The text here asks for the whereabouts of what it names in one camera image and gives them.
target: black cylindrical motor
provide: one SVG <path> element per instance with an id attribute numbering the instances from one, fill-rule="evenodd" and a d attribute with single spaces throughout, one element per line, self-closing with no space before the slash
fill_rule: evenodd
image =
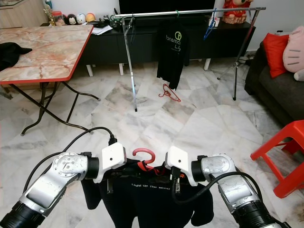
<path id="1" fill-rule="evenodd" d="M 18 201 L 0 222 L 3 228 L 37 228 L 45 217 Z"/>
<path id="2" fill-rule="evenodd" d="M 260 228 L 275 223 L 261 201 L 251 201 L 236 209 L 232 215 L 240 228 Z"/>

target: marble tabletop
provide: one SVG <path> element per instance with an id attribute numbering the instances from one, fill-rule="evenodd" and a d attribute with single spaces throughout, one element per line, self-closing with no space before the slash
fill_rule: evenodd
<path id="1" fill-rule="evenodd" d="M 69 80 L 92 29 L 92 25 L 1 29 L 0 43 L 15 42 L 33 50 L 0 71 L 0 84 Z"/>

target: red table edge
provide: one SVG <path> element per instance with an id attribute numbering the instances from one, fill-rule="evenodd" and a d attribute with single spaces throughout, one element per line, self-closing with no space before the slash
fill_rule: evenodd
<path id="1" fill-rule="evenodd" d="M 84 49 L 86 47 L 86 44 L 89 41 L 89 38 L 90 38 L 90 36 L 92 34 L 92 31 L 93 31 L 93 28 L 94 28 L 94 26 L 92 26 L 91 31 L 90 31 L 87 39 L 86 39 L 86 42 L 85 42 L 84 46 L 82 47 L 82 49 L 81 49 L 81 51 L 80 51 L 80 53 L 78 55 L 78 58 L 77 58 L 74 66 L 73 66 L 73 69 L 71 70 L 70 75 L 68 77 L 50 78 L 50 79 L 46 78 L 46 79 L 19 80 L 19 81 L 0 81 L 0 85 L 16 84 L 16 83 L 17 84 L 22 84 L 22 83 L 26 84 L 26 83 L 34 83 L 34 82 L 36 82 L 36 83 L 39 83 L 39 82 L 62 82 L 62 81 L 68 81 L 68 80 L 70 80 L 71 77 L 72 77 L 72 75 L 73 75 L 73 73 L 74 73 L 74 71 L 75 71 L 75 68 L 76 68 L 76 66 L 78 64 L 78 61 L 79 61 L 79 59 L 80 59 L 80 57 L 81 57 L 81 55 L 82 55 L 82 53 L 83 53 L 83 51 L 84 51 Z"/>

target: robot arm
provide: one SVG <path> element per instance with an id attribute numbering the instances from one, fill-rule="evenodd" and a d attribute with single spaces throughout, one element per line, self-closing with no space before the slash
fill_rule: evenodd
<path id="1" fill-rule="evenodd" d="M 36 228 L 61 200 L 67 186 L 73 181 L 93 179 L 101 182 L 106 171 L 126 163 L 125 149 L 120 143 L 104 148 L 97 157 L 90 153 L 78 155 L 63 152 L 50 169 L 41 175 L 19 198 L 0 222 L 3 228 Z"/>
<path id="2" fill-rule="evenodd" d="M 237 171 L 232 159 L 225 154 L 215 154 L 211 157 L 199 156 L 197 161 L 190 163 L 188 154 L 174 146 L 166 154 L 165 165 L 166 168 L 171 169 L 173 173 L 171 179 L 177 183 L 173 185 L 175 192 L 180 191 L 179 172 L 174 180 L 176 171 L 172 171 L 176 168 L 187 175 L 192 186 L 197 186 L 200 181 L 211 182 L 223 174 L 232 174 Z M 279 221 L 269 214 L 262 199 L 245 177 L 231 175 L 218 180 L 217 184 L 226 206 L 240 228 L 290 228 L 287 223 L 278 224 Z"/>

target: gray sofa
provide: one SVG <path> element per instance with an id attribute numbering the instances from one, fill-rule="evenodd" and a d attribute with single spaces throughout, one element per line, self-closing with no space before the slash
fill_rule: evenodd
<path id="1" fill-rule="evenodd" d="M 251 63 L 245 90 L 259 97 L 284 125 L 304 119 L 304 82 L 296 81 L 290 72 L 272 79 L 263 43 Z"/>

